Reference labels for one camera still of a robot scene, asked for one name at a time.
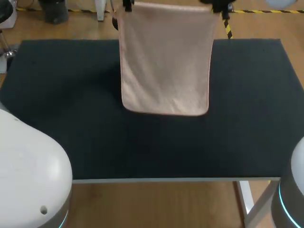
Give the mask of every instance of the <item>cloth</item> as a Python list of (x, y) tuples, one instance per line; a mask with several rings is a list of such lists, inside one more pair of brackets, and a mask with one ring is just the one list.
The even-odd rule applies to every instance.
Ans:
[(117, 10), (123, 105), (141, 113), (206, 113), (218, 15), (142, 2), (132, 9)]

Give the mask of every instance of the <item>black mat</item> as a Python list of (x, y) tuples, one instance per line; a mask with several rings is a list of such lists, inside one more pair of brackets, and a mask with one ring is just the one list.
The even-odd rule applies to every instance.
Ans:
[(23, 42), (0, 98), (65, 148), (74, 179), (278, 177), (304, 136), (279, 40), (216, 40), (200, 117), (127, 111), (115, 40)]

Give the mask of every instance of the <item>table leg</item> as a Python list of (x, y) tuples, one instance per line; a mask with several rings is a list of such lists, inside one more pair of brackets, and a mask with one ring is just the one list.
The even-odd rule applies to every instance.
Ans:
[(238, 185), (241, 187), (240, 195), (241, 200), (245, 202), (245, 207), (243, 206), (244, 211), (244, 224), (245, 228), (255, 228), (258, 223), (265, 217), (267, 212), (270, 211), (271, 201), (273, 194), (279, 184), (279, 181), (271, 181), (268, 187), (265, 189), (261, 197), (257, 200), (257, 202), (252, 205), (253, 203), (252, 196), (251, 200), (249, 200), (249, 194), (248, 194), (248, 186), (249, 183), (238, 183)]

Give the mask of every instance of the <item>metal frame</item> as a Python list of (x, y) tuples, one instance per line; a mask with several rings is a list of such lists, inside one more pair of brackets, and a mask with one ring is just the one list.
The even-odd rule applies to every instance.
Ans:
[[(256, 204), (253, 202), (249, 181), (271, 180)], [(204, 181), (236, 181), (239, 197), (244, 213), (245, 228), (255, 228), (270, 210), (273, 194), (280, 178), (126, 178), (126, 179), (88, 179), (73, 180), (73, 184), (93, 183), (137, 183), (137, 182), (204, 182)]]
[(103, 21), (105, 18), (105, 6), (106, 0), (95, 0), (95, 6), (97, 11), (97, 20)]

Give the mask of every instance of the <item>chair leg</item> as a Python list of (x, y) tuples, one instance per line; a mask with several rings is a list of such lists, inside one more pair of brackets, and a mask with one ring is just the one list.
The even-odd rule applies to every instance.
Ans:
[(4, 51), (4, 56), (6, 58), (6, 61), (7, 61), (7, 71), (16, 55), (16, 50), (12, 50), (7, 42), (6, 42), (6, 39), (3, 35), (3, 31), (0, 29), (0, 43), (2, 44), (2, 48), (3, 48), (3, 51)]
[(106, 0), (95, 0), (98, 21), (103, 21), (105, 18), (105, 5)]

